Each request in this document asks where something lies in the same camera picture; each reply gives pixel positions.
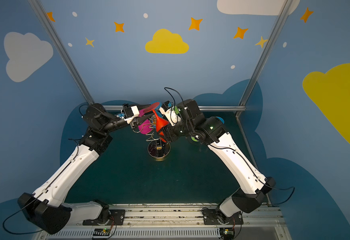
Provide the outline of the pink wine glass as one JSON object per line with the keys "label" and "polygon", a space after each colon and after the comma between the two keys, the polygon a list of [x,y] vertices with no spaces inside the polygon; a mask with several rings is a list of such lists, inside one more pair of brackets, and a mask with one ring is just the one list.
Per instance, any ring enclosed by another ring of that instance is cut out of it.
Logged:
{"label": "pink wine glass", "polygon": [[139,131],[141,134],[146,135],[152,132],[151,121],[149,119],[145,120],[141,125],[139,125]]}

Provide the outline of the gold wire wine glass rack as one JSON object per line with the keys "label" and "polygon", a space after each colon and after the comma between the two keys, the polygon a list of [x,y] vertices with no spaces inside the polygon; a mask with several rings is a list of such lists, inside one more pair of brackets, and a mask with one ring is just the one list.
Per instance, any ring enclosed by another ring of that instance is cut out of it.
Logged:
{"label": "gold wire wine glass rack", "polygon": [[[146,142],[148,143],[148,153],[149,155],[154,158],[156,161],[163,161],[166,156],[171,151],[171,145],[170,143],[164,143],[161,141],[159,137],[156,136],[156,118],[155,116],[152,116],[149,118],[151,121],[151,128],[153,129],[151,133],[146,134],[148,138],[146,139]],[[139,127],[134,130],[135,133],[139,133]]]}

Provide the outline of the red wine glass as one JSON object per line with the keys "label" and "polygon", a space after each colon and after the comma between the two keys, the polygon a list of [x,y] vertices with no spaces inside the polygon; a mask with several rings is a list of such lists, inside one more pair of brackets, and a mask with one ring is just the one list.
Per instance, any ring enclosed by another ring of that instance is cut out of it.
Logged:
{"label": "red wine glass", "polygon": [[165,134],[163,132],[163,128],[166,127],[170,122],[165,120],[165,119],[163,119],[163,118],[161,118],[161,117],[159,117],[157,111],[155,110],[155,107],[152,107],[152,105],[150,106],[149,112],[153,112],[154,115],[155,115],[155,118],[156,118],[156,132],[157,132],[158,136],[159,136],[159,134],[163,134],[165,136]]}

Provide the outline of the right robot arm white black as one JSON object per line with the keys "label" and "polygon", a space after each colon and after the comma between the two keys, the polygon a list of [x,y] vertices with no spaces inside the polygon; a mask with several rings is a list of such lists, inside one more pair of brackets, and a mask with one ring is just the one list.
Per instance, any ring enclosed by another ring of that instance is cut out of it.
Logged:
{"label": "right robot arm white black", "polygon": [[239,189],[217,208],[223,217],[240,211],[251,213],[261,206],[266,195],[276,185],[272,177],[262,174],[244,155],[219,117],[206,118],[195,100],[178,105],[165,102],[159,109],[156,131],[165,142],[190,137],[207,145],[230,170]]}

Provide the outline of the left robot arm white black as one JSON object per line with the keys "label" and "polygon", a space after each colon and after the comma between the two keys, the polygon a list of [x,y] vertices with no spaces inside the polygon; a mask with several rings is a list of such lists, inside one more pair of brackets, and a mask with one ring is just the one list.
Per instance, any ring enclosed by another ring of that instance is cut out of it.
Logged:
{"label": "left robot arm white black", "polygon": [[109,205],[101,201],[66,204],[65,199],[85,170],[108,148],[112,141],[110,133],[128,125],[138,127],[153,115],[155,107],[125,104],[119,115],[112,115],[101,104],[89,105],[83,115],[87,131],[70,157],[33,193],[19,197],[18,204],[26,219],[51,235],[67,224],[109,225]]}

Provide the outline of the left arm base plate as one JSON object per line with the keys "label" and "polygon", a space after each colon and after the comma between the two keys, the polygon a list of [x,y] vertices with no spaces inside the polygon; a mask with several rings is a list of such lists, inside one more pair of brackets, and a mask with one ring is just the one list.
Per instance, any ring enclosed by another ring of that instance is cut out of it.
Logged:
{"label": "left arm base plate", "polygon": [[124,223],[125,210],[107,209],[102,210],[94,220],[84,220],[83,226],[121,226]]}

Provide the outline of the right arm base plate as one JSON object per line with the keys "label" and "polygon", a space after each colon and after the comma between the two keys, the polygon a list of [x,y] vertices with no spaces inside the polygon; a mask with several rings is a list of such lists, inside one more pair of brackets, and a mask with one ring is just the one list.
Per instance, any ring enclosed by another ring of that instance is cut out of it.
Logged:
{"label": "right arm base plate", "polygon": [[226,217],[216,209],[202,208],[201,213],[205,225],[241,225],[243,224],[242,212],[235,213],[231,217]]}

